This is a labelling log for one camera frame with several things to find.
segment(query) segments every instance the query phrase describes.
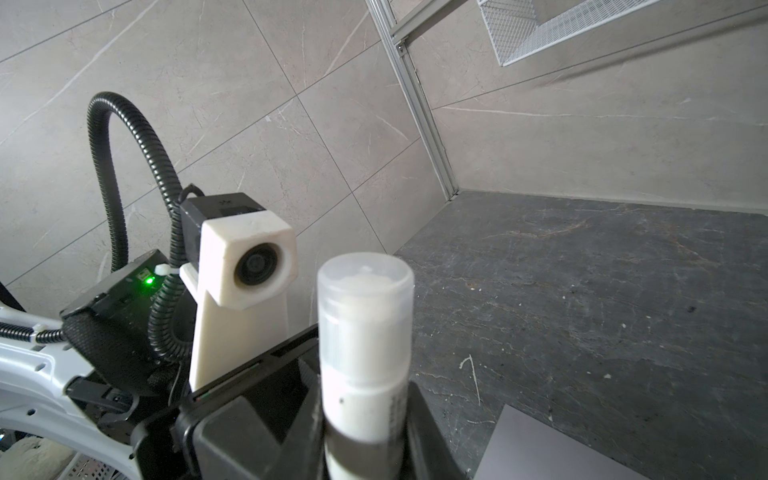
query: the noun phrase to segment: camera lens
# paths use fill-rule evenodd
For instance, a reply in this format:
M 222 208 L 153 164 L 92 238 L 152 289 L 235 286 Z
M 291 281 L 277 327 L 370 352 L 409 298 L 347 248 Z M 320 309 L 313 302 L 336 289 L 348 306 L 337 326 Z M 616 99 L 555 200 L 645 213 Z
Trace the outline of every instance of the camera lens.
M 246 285 L 258 285 L 270 278 L 276 268 L 277 252 L 268 243 L 262 243 L 240 258 L 235 275 Z

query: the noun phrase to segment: metal wire basket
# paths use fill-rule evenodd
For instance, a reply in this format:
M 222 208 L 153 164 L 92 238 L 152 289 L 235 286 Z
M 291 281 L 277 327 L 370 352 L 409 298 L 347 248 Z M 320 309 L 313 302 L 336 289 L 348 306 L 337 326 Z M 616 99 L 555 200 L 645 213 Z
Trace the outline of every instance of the metal wire basket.
M 87 480 L 113 480 L 117 472 L 111 466 L 99 462 L 87 455 L 78 453 L 74 456 L 65 470 L 58 476 L 58 480 L 74 480 L 83 478 Z
M 532 0 L 478 0 L 502 67 L 660 0 L 586 0 L 541 25 Z

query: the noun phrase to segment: dark gray floor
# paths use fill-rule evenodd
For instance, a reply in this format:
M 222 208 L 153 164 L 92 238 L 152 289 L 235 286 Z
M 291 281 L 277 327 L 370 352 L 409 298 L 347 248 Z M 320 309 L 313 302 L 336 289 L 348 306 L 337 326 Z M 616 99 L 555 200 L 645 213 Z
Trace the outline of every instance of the dark gray floor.
M 766 237 L 761 215 L 459 194 L 397 253 L 459 466 L 506 403 L 652 480 L 768 478 Z

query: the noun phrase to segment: translucent cap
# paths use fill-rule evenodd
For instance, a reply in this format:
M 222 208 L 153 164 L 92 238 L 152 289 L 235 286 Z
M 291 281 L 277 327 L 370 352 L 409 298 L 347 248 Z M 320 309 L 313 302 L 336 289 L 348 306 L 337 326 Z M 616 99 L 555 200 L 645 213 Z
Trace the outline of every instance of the translucent cap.
M 317 273 L 320 362 L 348 382 L 372 385 L 408 374 L 413 271 L 382 253 L 348 253 Z

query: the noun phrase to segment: marble wall tile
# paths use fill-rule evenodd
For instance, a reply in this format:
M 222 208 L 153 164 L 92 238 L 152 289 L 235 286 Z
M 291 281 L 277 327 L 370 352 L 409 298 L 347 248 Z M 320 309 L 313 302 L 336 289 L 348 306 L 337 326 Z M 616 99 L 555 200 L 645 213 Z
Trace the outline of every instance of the marble wall tile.
M 208 194 L 244 192 L 298 234 L 349 194 L 297 98 L 181 172 Z
M 242 191 L 280 215 L 297 234 L 349 195 L 295 98 L 180 172 L 179 178 L 209 195 Z M 131 259 L 152 248 L 168 254 L 170 221 L 157 189 L 128 205 L 124 215 Z M 109 274 L 110 250 L 108 225 L 102 223 L 8 288 L 27 310 L 55 316 Z
M 419 138 L 381 45 L 364 51 L 299 98 L 353 190 Z
M 768 211 L 768 24 L 434 110 L 462 188 Z
M 126 0 L 2 0 L 0 61 Z
M 379 41 L 362 0 L 246 0 L 246 5 L 297 92 Z
M 288 317 L 292 333 L 317 321 L 317 270 L 343 253 L 384 253 L 368 220 L 352 195 L 304 230 L 296 239 L 299 277 L 288 290 Z
M 85 127 L 116 91 L 153 124 L 181 169 L 293 96 L 240 0 L 133 0 L 0 63 L 0 281 L 104 219 Z M 112 121 L 124 204 L 154 182 Z
M 355 197 L 390 254 L 445 205 L 440 182 L 421 139 L 355 190 Z
M 540 19 L 574 0 L 539 0 Z M 763 5 L 766 0 L 667 0 L 499 67 L 477 2 L 466 2 L 408 46 L 432 108 L 623 51 Z M 633 56 L 632 51 L 624 55 Z

